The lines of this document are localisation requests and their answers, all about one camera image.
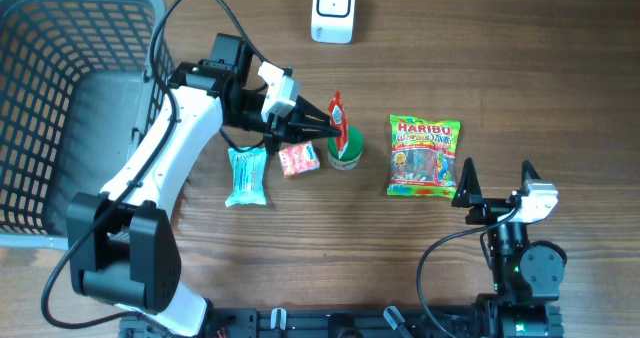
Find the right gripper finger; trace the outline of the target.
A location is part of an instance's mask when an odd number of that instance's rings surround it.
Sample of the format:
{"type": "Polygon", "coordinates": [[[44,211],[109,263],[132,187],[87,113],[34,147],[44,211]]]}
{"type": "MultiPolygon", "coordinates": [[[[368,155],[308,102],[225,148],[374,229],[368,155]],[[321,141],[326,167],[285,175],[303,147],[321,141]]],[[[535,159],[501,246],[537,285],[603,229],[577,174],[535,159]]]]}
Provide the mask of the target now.
{"type": "Polygon", "coordinates": [[[524,160],[521,165],[521,184],[525,185],[527,182],[537,182],[541,178],[536,172],[533,164],[529,160],[524,160]]]}
{"type": "Polygon", "coordinates": [[[451,205],[456,208],[471,208],[481,205],[482,202],[483,195],[474,160],[468,157],[464,161],[460,182],[451,205]]]}

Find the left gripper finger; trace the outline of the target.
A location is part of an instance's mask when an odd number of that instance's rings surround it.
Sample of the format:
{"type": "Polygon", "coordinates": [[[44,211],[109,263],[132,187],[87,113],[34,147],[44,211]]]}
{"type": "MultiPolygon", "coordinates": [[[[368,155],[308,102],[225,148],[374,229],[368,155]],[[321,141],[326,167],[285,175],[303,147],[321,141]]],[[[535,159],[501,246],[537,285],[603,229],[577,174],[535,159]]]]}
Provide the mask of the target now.
{"type": "Polygon", "coordinates": [[[283,136],[280,138],[284,143],[304,143],[310,140],[340,137],[341,132],[331,126],[309,126],[301,127],[289,125],[285,128],[283,136]]]}
{"type": "Polygon", "coordinates": [[[329,126],[329,116],[298,95],[292,110],[292,123],[297,126],[329,126]]]}

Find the small red white candy pack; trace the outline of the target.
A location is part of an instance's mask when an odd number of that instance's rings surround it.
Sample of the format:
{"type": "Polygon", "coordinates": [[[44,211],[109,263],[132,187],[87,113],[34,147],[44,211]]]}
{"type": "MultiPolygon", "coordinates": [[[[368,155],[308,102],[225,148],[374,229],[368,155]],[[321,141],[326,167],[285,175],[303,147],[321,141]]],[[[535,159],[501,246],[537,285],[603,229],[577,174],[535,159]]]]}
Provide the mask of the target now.
{"type": "Polygon", "coordinates": [[[320,168],[320,160],[310,141],[283,148],[278,157],[286,178],[320,168]]]}

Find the red snack stick packet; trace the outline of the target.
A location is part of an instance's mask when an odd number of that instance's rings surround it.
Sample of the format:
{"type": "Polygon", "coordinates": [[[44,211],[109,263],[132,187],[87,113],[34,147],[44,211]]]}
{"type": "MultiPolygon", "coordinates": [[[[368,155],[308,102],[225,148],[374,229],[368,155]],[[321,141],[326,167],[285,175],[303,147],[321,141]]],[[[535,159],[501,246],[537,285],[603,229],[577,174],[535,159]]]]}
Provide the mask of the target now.
{"type": "Polygon", "coordinates": [[[328,109],[330,113],[331,126],[340,132],[340,134],[334,138],[334,144],[338,157],[341,158],[349,144],[349,128],[346,112],[344,110],[344,105],[339,91],[334,94],[328,109]]]}

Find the teal tissue packet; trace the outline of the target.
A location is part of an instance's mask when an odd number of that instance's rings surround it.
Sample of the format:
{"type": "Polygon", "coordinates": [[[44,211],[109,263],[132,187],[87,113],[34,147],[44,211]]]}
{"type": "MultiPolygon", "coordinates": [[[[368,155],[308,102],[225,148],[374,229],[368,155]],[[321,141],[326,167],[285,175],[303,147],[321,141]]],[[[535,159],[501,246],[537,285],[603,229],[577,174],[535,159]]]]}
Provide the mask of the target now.
{"type": "Polygon", "coordinates": [[[266,205],[263,180],[267,163],[265,148],[251,148],[239,152],[228,149],[229,161],[233,172],[232,192],[225,201],[225,206],[241,204],[266,205]]]}

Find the Haribo gummy bag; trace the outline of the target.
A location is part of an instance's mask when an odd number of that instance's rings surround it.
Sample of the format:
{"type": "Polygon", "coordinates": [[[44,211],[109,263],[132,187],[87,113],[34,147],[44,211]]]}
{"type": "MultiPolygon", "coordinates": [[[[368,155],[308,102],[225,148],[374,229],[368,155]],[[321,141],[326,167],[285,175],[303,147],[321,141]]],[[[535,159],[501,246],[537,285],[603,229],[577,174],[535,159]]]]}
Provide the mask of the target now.
{"type": "Polygon", "coordinates": [[[391,115],[389,196],[452,198],[456,192],[455,161],[461,124],[391,115]]]}

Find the green lid jar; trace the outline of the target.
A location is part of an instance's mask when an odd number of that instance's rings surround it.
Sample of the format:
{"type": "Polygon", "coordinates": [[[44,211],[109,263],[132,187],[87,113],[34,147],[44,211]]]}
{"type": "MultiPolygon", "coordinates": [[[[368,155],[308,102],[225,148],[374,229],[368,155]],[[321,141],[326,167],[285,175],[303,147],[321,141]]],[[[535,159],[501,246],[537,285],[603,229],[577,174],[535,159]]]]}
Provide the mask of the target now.
{"type": "Polygon", "coordinates": [[[355,127],[350,126],[349,142],[342,156],[339,156],[336,148],[335,139],[328,140],[328,162],[338,170],[351,170],[357,166],[364,148],[364,139],[361,132],[355,127]]]}

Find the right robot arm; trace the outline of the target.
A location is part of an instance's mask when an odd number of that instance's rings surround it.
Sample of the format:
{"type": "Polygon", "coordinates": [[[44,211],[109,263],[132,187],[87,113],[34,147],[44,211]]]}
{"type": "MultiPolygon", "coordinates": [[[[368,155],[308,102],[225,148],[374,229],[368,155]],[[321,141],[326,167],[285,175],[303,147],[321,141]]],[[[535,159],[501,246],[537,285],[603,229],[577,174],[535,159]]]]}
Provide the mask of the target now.
{"type": "Polygon", "coordinates": [[[484,229],[482,250],[495,290],[476,298],[476,337],[564,335],[560,309],[553,303],[560,296],[567,254],[550,241],[531,241],[527,231],[548,218],[557,203],[555,185],[541,179],[527,160],[521,187],[505,199],[484,197],[473,160],[465,160],[452,205],[467,208],[465,222],[484,229]]]}

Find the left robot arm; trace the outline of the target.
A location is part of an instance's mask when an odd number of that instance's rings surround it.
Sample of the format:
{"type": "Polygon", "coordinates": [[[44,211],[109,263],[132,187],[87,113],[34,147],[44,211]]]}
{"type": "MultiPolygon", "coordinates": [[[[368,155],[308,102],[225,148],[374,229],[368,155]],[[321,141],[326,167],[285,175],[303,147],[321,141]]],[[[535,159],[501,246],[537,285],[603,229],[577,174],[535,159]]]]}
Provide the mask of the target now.
{"type": "Polygon", "coordinates": [[[220,34],[208,58],[180,64],[165,81],[161,114],[125,166],[97,195],[77,194],[67,211],[73,290],[118,308],[158,334],[221,337],[212,303],[180,280],[170,218],[197,157],[224,127],[260,133],[258,150],[335,137],[329,116],[302,98],[289,71],[269,62],[248,89],[257,50],[220,34]]]}

